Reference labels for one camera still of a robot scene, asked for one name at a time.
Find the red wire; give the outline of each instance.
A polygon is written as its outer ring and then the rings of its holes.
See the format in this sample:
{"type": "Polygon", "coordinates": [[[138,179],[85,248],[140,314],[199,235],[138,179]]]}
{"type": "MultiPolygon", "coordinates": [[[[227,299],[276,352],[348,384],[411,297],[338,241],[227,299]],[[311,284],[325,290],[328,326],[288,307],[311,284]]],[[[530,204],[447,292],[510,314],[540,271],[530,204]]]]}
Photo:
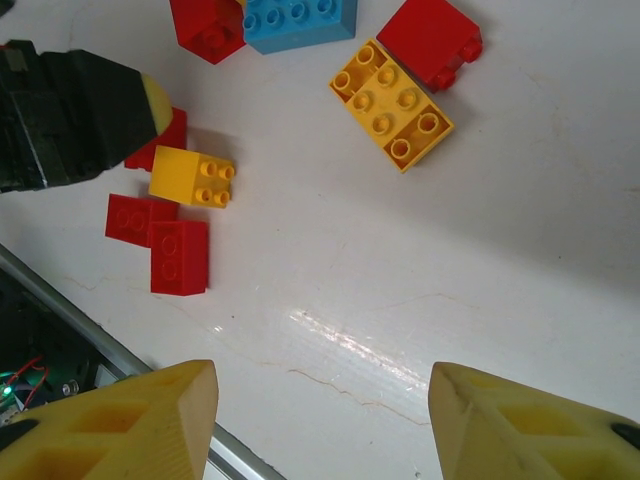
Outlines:
{"type": "Polygon", "coordinates": [[[42,384],[44,383],[44,381],[47,378],[47,375],[49,375],[49,369],[45,368],[44,369],[44,374],[42,375],[42,378],[40,379],[40,381],[36,384],[35,387],[33,387],[33,390],[31,390],[31,393],[29,394],[29,396],[27,397],[27,399],[24,401],[24,407],[23,409],[27,408],[29,406],[29,403],[31,403],[31,400],[33,399],[33,396],[36,394],[36,391],[42,386],[42,384]]]}
{"type": "Polygon", "coordinates": [[[33,360],[29,360],[24,367],[22,367],[20,370],[18,370],[16,373],[14,373],[13,375],[11,375],[11,378],[9,379],[9,381],[6,383],[6,386],[8,387],[9,385],[11,385],[13,382],[16,381],[16,379],[22,375],[24,372],[26,372],[29,367],[33,366],[34,363],[39,362],[40,360],[42,360],[42,355],[40,355],[39,357],[34,358],[33,360]]]}

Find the red lego brick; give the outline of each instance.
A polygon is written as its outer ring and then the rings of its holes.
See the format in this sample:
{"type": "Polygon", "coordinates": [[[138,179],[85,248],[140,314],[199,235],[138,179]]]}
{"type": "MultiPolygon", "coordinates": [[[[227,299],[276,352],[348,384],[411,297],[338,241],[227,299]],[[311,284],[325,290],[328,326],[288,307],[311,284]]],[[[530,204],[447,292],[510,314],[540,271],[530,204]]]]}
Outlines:
{"type": "Polygon", "coordinates": [[[153,169],[156,147],[187,148],[187,112],[179,108],[173,109],[173,120],[169,127],[158,137],[147,143],[124,161],[126,168],[144,168],[147,172],[153,169]]]}
{"type": "Polygon", "coordinates": [[[151,292],[203,293],[209,282],[209,226],[204,222],[157,222],[151,226],[151,292]]]}
{"type": "Polygon", "coordinates": [[[432,92],[482,53],[480,27],[446,0],[406,0],[377,38],[432,92]]]}
{"type": "Polygon", "coordinates": [[[177,216],[177,203],[112,193],[104,235],[148,248],[151,246],[151,224],[175,220],[177,216]]]}
{"type": "Polygon", "coordinates": [[[236,0],[170,0],[178,44],[213,64],[244,45],[236,0]]]}

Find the yellow 2x4 brick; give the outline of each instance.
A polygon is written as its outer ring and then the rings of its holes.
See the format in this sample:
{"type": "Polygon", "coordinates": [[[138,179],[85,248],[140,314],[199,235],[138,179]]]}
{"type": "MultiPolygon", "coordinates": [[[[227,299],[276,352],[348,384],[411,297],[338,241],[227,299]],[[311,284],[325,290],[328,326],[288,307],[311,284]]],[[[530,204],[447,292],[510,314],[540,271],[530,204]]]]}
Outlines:
{"type": "Polygon", "coordinates": [[[402,173],[454,128],[373,39],[333,77],[329,87],[402,173]]]}
{"type": "Polygon", "coordinates": [[[156,147],[149,193],[183,205],[225,208],[235,176],[229,160],[180,148],[156,147]]]}

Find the blue lego brick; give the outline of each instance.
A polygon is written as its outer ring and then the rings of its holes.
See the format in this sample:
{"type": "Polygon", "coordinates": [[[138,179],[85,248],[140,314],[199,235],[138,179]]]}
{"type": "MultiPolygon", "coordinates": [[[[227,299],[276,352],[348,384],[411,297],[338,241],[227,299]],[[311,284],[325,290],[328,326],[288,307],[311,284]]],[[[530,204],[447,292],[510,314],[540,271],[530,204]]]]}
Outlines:
{"type": "Polygon", "coordinates": [[[358,0],[249,0],[244,40],[262,54],[356,35],[358,0]]]}

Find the table surface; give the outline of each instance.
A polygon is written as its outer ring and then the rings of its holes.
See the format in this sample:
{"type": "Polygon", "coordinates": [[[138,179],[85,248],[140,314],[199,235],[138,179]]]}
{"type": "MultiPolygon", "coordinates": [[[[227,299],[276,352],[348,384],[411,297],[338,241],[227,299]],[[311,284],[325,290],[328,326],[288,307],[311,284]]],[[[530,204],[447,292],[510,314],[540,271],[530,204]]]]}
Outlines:
{"type": "Polygon", "coordinates": [[[149,252],[104,238],[148,174],[2,195],[0,242],[154,366],[215,360],[218,421],[288,478],[435,479],[435,361],[640,417],[640,3],[459,0],[484,55],[434,96],[457,130],[400,175],[327,87],[357,38],[217,66],[164,0],[18,1],[0,41],[153,75],[190,145],[237,165],[212,288],[149,293],[149,252]]]}

